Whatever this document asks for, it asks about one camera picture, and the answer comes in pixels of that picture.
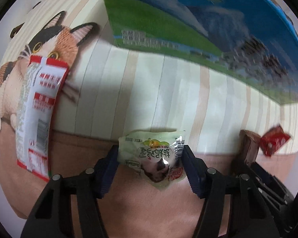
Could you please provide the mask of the red triangular chocolate packet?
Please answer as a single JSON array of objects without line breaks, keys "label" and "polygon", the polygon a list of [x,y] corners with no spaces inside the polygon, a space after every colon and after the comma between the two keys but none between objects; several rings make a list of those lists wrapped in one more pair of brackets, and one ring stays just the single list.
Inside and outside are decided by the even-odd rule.
[{"label": "red triangular chocolate packet", "polygon": [[276,125],[260,138],[259,146],[265,156],[271,157],[290,139],[290,134],[284,132],[281,125]]}]

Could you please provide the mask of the dark red brown snack packet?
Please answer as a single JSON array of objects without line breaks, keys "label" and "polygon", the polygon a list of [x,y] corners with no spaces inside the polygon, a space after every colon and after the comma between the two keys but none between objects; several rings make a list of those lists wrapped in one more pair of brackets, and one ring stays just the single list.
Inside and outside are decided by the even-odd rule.
[{"label": "dark red brown snack packet", "polygon": [[253,131],[240,131],[240,147],[238,153],[238,160],[246,165],[251,165],[256,161],[260,145],[260,135]]}]

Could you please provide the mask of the pale green chicken foot packet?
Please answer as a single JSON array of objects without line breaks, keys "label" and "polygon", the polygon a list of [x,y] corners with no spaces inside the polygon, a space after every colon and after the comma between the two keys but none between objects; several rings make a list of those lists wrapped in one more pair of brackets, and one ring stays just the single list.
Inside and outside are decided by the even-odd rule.
[{"label": "pale green chicken foot packet", "polygon": [[181,161],[185,132],[132,132],[118,139],[117,161],[164,190],[186,176]]}]

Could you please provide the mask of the red white long snack packet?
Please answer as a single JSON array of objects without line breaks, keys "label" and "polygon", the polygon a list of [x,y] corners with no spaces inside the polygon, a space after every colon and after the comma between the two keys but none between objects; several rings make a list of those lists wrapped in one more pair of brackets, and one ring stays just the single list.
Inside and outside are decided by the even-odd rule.
[{"label": "red white long snack packet", "polygon": [[51,177],[51,120],[68,72],[63,61],[32,56],[21,87],[15,128],[17,165],[46,182]]}]

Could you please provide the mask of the cat print striped blanket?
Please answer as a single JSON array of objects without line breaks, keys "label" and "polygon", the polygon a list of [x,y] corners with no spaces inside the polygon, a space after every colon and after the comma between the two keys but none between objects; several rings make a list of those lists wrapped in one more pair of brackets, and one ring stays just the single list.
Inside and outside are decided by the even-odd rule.
[{"label": "cat print striped blanket", "polygon": [[[279,154],[257,162],[285,182],[298,151],[298,104],[279,107],[257,90],[206,67],[173,57],[112,45],[104,0],[17,0],[0,21],[0,67],[58,12],[70,28],[96,22],[101,32],[76,56],[70,80],[80,89],[74,104],[62,94],[51,137],[51,170],[80,174],[107,154],[113,141],[131,131],[185,130],[189,145],[206,164],[229,173],[238,134],[263,134],[281,123],[293,135]],[[20,237],[46,182],[16,163],[13,128],[0,131],[0,221]],[[192,237],[203,200],[187,178],[159,191],[121,165],[110,192],[100,200],[109,237]]]}]

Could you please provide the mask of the blue green milk cardboard box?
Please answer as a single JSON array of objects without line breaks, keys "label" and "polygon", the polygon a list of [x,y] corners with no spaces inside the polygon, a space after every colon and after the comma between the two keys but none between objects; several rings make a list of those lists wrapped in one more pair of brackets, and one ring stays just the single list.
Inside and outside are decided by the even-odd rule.
[{"label": "blue green milk cardboard box", "polygon": [[298,103],[298,35],[272,0],[104,0],[117,46],[182,58]]}]

